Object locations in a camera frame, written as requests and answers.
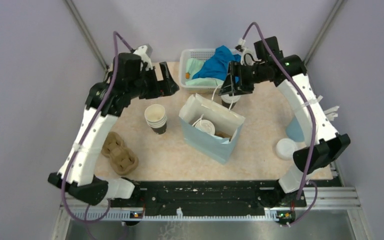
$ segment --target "light blue cup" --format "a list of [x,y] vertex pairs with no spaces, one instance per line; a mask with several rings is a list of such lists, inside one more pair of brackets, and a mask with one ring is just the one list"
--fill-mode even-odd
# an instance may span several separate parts
[[286,127],[286,135],[297,143],[304,142],[304,133],[296,116],[293,117]]

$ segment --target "mint green cloth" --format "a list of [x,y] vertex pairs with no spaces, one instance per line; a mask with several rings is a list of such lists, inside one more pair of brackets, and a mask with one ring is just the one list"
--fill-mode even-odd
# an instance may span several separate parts
[[192,79],[192,76],[194,76],[197,72],[199,72],[205,61],[199,60],[196,58],[189,58],[186,61],[186,73],[189,73],[189,79],[186,79],[186,85],[187,86],[212,86],[212,87],[217,87],[218,85],[223,84],[223,81],[217,78],[213,77],[200,77],[200,78],[195,78]]

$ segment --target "basket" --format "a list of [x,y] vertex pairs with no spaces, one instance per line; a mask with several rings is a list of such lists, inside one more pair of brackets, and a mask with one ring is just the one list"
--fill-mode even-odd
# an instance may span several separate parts
[[[238,51],[236,49],[230,49],[232,54],[238,54]],[[190,58],[199,59],[199,60],[208,60],[211,58],[214,53],[216,52],[215,48],[196,48],[196,49],[185,49],[181,52],[180,56],[180,65],[179,65],[179,83],[180,86],[190,94],[213,94],[215,86],[189,86],[186,85],[186,62]]]

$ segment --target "wooden table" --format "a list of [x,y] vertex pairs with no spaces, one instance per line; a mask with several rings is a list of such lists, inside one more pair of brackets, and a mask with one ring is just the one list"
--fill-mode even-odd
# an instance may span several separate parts
[[[161,72],[156,66],[157,78]],[[168,63],[174,80],[179,83],[179,63]],[[206,181],[206,180],[277,180],[293,164],[278,158],[276,143],[286,138],[285,128],[293,112],[280,91],[271,82],[255,85],[253,94],[240,98],[233,111],[246,117],[237,145],[225,165],[209,158],[183,140],[179,111],[190,96],[184,89],[173,96],[157,99],[134,99],[123,110],[112,131],[120,134],[127,146],[139,158],[139,166],[129,179],[136,181]],[[221,103],[219,96],[214,100]],[[151,104],[161,104],[166,109],[167,132],[155,134],[144,118],[145,109]],[[108,159],[100,155],[95,167],[97,177],[119,178]],[[331,180],[329,166],[313,179]]]

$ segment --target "open bag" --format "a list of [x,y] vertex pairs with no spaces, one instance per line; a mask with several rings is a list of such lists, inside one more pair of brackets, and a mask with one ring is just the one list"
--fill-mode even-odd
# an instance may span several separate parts
[[[184,141],[221,164],[229,160],[245,121],[244,116],[197,93],[187,99],[180,109],[179,118]],[[231,138],[210,135],[195,128],[193,124],[199,124],[200,118],[211,121],[216,132]]]

